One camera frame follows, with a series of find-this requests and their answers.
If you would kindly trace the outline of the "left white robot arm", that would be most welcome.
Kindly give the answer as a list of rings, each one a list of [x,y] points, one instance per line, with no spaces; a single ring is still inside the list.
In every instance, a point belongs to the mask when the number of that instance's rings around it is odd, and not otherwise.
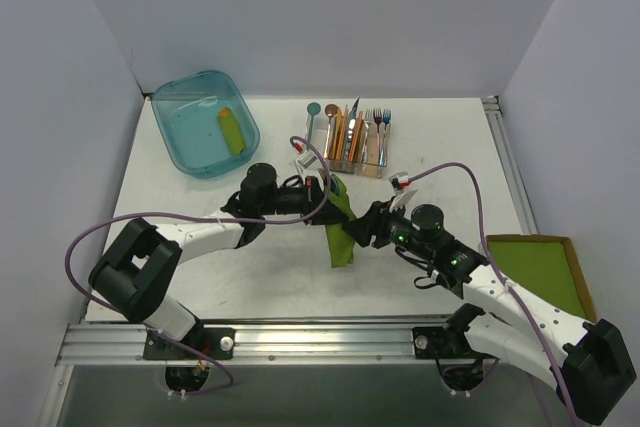
[[[164,335],[176,356],[193,357],[208,341],[201,320],[167,293],[176,268],[218,250],[249,245],[272,215],[298,215],[307,224],[323,226],[331,266],[353,262],[355,242],[342,225],[355,215],[344,183],[336,175],[294,175],[279,184],[273,166],[257,163],[212,222],[130,220],[91,271],[89,285],[128,321]]]

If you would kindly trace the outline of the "green paper napkin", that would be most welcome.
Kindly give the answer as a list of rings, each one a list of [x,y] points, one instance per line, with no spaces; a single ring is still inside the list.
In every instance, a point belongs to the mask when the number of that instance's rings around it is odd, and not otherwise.
[[[349,197],[348,190],[343,183],[343,190],[339,197]],[[332,268],[342,268],[354,262],[355,241],[347,235],[341,225],[325,227],[325,233],[330,254]]]

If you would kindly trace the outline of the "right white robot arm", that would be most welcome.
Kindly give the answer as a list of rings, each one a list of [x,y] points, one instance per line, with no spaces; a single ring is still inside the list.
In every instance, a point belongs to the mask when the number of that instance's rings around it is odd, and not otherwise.
[[[472,351],[517,367],[555,389],[580,420],[600,425],[637,379],[620,330],[569,314],[509,278],[444,228],[444,214],[424,204],[411,213],[375,202],[343,226],[362,247],[393,245],[423,261],[435,283],[463,304],[446,321],[446,349]]]

